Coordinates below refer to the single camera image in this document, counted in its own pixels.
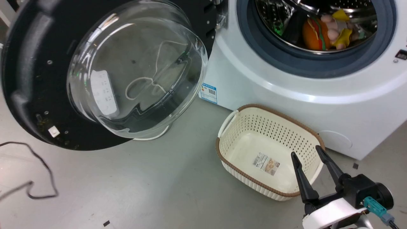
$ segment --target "washing machine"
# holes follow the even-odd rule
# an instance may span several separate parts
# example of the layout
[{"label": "washing machine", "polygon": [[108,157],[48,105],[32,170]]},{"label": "washing machine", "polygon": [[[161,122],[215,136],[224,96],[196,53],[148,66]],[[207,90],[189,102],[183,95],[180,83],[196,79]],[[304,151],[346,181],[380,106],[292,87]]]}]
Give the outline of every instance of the washing machine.
[{"label": "washing machine", "polygon": [[[199,97],[231,110],[266,105],[315,130],[328,148],[361,160],[407,117],[407,2],[310,2],[229,1]],[[293,33],[307,23],[296,13],[319,19],[341,9],[362,36],[346,48],[311,49],[304,34]]]},{"label": "washing machine", "polygon": [[[231,110],[266,105],[362,159],[407,117],[407,31],[397,23],[406,5],[27,0],[2,50],[2,90],[28,133],[71,150],[153,139],[198,94]],[[304,46],[305,20],[336,11],[359,37],[337,50]]]}]

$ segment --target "basket handle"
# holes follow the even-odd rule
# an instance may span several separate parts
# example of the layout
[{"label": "basket handle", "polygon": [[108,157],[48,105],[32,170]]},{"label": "basket handle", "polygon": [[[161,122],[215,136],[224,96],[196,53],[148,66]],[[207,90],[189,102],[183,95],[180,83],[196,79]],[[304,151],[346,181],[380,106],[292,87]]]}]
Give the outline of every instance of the basket handle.
[{"label": "basket handle", "polygon": [[228,130],[228,128],[230,127],[230,124],[232,124],[234,119],[237,117],[237,113],[239,113],[239,111],[235,110],[232,113],[230,113],[228,115],[228,117],[226,117],[225,121],[222,123],[221,129],[219,130],[218,138],[222,137],[223,134],[225,133],[225,131]]}]

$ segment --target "cable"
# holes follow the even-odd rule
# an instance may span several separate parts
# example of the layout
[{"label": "cable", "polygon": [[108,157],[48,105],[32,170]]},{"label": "cable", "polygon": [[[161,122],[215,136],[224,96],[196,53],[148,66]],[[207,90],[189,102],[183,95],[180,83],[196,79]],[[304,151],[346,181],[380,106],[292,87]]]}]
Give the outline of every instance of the cable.
[{"label": "cable", "polygon": [[140,77],[140,78],[137,78],[137,79],[131,81],[131,82],[129,83],[129,85],[127,85],[126,90],[125,90],[125,96],[126,96],[126,98],[127,98],[128,100],[135,100],[135,99],[136,99],[136,98],[131,98],[131,97],[128,95],[128,90],[129,90],[129,88],[130,88],[131,85],[133,85],[136,81],[138,81],[138,80],[140,80],[140,79],[149,79],[149,80],[151,80],[151,84],[152,84],[153,86],[159,86],[160,89],[164,91],[164,93],[166,92],[162,86],[160,86],[160,85],[158,85],[158,84],[155,84],[155,83],[154,83],[154,79],[153,79],[153,78],[155,77],[155,75],[157,74],[157,72],[158,72],[158,58],[160,57],[161,47],[162,47],[162,45],[163,45],[165,42],[174,43],[174,44],[180,44],[180,45],[188,45],[188,44],[178,43],[178,42],[170,41],[170,40],[165,40],[165,41],[161,42],[160,46],[158,47],[157,58],[156,58],[156,60],[155,60],[155,73],[154,73],[154,75],[153,75],[152,77]]},{"label": "cable", "polygon": [[[152,84],[153,86],[158,86],[164,93],[166,93],[165,89],[164,89],[161,85],[155,84],[155,83],[154,83],[154,79],[153,79],[153,77],[155,77],[155,75],[156,75],[157,72],[158,72],[158,58],[160,57],[160,52],[161,52],[162,45],[163,45],[165,42],[170,42],[170,43],[180,44],[180,45],[188,45],[188,44],[178,43],[178,42],[170,41],[170,40],[165,40],[165,41],[161,42],[160,46],[158,47],[157,58],[156,58],[156,60],[155,60],[155,72],[154,72],[154,75],[153,75],[152,77],[140,77],[140,78],[137,78],[137,79],[131,81],[131,82],[129,83],[129,85],[127,85],[126,90],[125,90],[125,96],[126,96],[126,98],[127,98],[128,100],[135,100],[135,99],[136,99],[136,98],[131,98],[131,97],[128,95],[128,91],[129,91],[129,88],[130,88],[131,85],[133,85],[135,82],[137,82],[138,80],[141,80],[141,79],[148,79],[148,80],[151,80],[151,84]],[[170,126],[168,125],[168,126],[167,126],[159,135],[157,135],[157,136],[154,136],[154,137],[151,137],[151,138],[145,138],[145,139],[144,139],[144,138],[134,138],[133,140],[135,140],[135,141],[150,141],[150,140],[154,140],[154,139],[157,139],[157,138],[161,137],[162,135],[164,135],[164,134],[168,131],[169,128],[170,128]]]},{"label": "cable", "polygon": [[34,150],[31,148],[31,146],[27,143],[23,143],[23,142],[16,142],[16,141],[8,141],[8,142],[4,142],[2,144],[0,144],[0,147],[4,146],[4,145],[8,145],[8,144],[16,144],[16,145],[25,145],[26,147],[28,147],[28,149],[30,150],[30,152],[32,153],[32,155],[34,155],[39,161],[41,161],[41,164],[48,170],[48,173],[50,175],[50,180],[51,180],[51,185],[52,188],[54,189],[55,194],[53,195],[45,195],[45,196],[33,196],[31,195],[31,189],[34,186],[34,181],[28,181],[18,187],[15,187],[9,191],[7,191],[6,193],[2,194],[0,196],[0,202],[2,200],[4,200],[5,198],[7,198],[8,196],[12,195],[13,193],[27,187],[26,189],[26,193],[27,196],[33,200],[41,200],[41,199],[48,199],[48,198],[54,198],[59,196],[59,192],[55,186],[55,180],[54,180],[54,174],[52,173],[51,168],[47,165],[47,163],[42,159],[42,157],[40,157],[40,155],[38,155],[36,152],[34,152]]},{"label": "cable", "polygon": [[399,227],[398,227],[393,221],[389,221],[389,226],[390,226],[392,229],[399,229]]}]

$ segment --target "laundry basket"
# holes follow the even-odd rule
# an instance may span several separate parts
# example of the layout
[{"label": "laundry basket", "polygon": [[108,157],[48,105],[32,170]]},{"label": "laundry basket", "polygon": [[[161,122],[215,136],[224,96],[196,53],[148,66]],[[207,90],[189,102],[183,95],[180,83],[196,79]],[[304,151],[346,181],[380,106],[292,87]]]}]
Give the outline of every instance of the laundry basket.
[{"label": "laundry basket", "polygon": [[232,112],[216,140],[225,169],[252,189],[274,200],[300,194],[291,160],[296,152],[312,184],[323,163],[315,146],[322,139],[300,122],[267,107],[250,104]]}]

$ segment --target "plush toy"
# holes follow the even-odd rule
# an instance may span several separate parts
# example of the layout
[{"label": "plush toy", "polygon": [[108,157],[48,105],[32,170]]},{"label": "plush toy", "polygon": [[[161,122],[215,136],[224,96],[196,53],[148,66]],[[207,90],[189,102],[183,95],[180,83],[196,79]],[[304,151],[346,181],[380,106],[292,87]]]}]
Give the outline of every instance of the plush toy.
[{"label": "plush toy", "polygon": [[326,51],[331,46],[337,50],[349,46],[351,41],[359,39],[359,33],[354,31],[354,24],[343,10],[333,15],[324,15],[321,19],[308,18],[302,27],[302,37],[307,48]]}]

